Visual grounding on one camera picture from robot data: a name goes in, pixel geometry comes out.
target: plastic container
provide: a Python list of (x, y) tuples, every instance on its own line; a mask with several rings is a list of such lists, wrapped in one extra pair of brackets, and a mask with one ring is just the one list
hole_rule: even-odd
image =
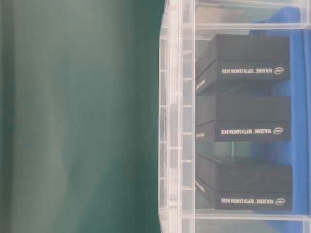
[[(159, 50), (159, 219), (163, 233), (311, 233), (308, 122), (311, 41), (308, 0), (166, 0)], [(213, 154), (261, 154), (293, 167), (290, 211), (215, 210), (195, 185), (195, 62), (216, 34), (287, 36), (290, 80), (270, 95), (291, 97), (292, 139), (205, 144)]]

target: product box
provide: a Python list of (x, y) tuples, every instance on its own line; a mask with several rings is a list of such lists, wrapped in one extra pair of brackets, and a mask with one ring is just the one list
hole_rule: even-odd
[(291, 139), (290, 98), (222, 93), (196, 100), (196, 139), (276, 141)]
[(196, 188), (215, 209), (291, 210), (292, 167), (196, 156)]
[(196, 94), (246, 85), (261, 89), (290, 78), (289, 39), (217, 34), (196, 60)]

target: green fabric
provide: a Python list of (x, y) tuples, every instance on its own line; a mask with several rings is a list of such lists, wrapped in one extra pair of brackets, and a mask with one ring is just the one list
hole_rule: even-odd
[(2, 1), (8, 233), (158, 233), (164, 1)]

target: blue surface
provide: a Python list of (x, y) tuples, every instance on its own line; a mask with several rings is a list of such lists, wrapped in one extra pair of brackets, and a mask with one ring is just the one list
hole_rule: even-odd
[[(285, 7), (277, 12), (266, 23), (298, 23), (298, 8)], [(267, 36), (288, 36), (290, 38), (291, 78), (287, 82), (271, 88), (272, 95), (291, 97), (291, 141), (271, 143), (266, 150), (269, 160), (293, 166), (293, 208), (288, 212), (269, 212), (270, 214), (308, 215), (309, 207), (309, 159), (308, 159), (308, 119), (311, 122), (310, 90), (310, 31), (303, 30), (266, 30), (251, 31), (251, 34)], [(302, 222), (270, 222), (282, 233), (303, 232)]]
[[(304, 53), (306, 62), (306, 87), (307, 87), (307, 116), (308, 116), (308, 141), (311, 145), (311, 30), (303, 31), (304, 39)], [(308, 150), (309, 158), (311, 158), (311, 151)]]

